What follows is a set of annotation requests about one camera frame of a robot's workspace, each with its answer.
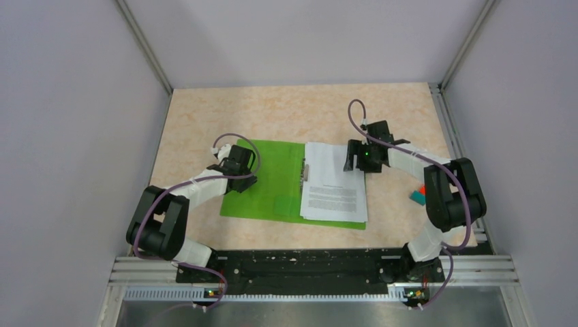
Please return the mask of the green plastic clip folder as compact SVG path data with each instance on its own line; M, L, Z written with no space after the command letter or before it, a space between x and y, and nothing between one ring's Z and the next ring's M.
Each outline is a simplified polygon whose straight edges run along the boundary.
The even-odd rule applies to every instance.
M365 222L316 221L300 216L301 168L305 144L272 140L252 141L260 152L257 182L242 193L223 197L220 215L284 223L364 230Z

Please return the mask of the white printed paper sheet front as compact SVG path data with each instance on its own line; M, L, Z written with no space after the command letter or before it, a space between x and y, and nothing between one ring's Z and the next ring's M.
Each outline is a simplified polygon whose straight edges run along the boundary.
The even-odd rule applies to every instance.
M346 145L305 144L309 178L303 184L300 216L312 221L366 223L365 174L344 172Z

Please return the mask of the chrome folder clip mechanism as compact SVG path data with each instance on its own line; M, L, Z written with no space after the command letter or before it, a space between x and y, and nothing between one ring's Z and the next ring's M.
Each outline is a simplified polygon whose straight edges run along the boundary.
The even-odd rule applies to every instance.
M302 168L301 168L301 184L304 184L308 181L309 178L309 164L307 163L306 158L302 160Z

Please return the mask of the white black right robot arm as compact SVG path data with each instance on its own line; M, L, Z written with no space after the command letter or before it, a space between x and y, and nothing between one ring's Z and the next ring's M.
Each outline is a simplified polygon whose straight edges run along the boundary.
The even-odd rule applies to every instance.
M425 187L427 222L402 247L398 264L386 270L389 282L417 281L434 270L442 251L464 249L472 224L487 212L474 164L466 157L443 158L396 140L386 121L354 128L364 140L348 141L345 171L378 173L386 166L410 174Z

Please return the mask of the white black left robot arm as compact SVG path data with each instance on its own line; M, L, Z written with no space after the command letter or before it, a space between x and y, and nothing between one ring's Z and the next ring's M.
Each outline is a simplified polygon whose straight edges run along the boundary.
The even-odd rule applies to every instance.
M261 156L248 148L226 144L214 149L217 164L199 175L168 188L148 186L142 193L127 228L126 241L137 258L163 260L193 273L201 281L226 279L218 272L215 250L187 237L189 212L208 200L231 191L242 193L258 178Z

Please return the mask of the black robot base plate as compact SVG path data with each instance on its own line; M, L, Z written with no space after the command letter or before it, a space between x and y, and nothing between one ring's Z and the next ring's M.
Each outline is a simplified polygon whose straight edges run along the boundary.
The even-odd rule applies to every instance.
M430 286L446 279L440 258L414 262L409 251L392 248L221 250L208 271L177 265L177 283L217 283L227 295L385 294L396 282Z

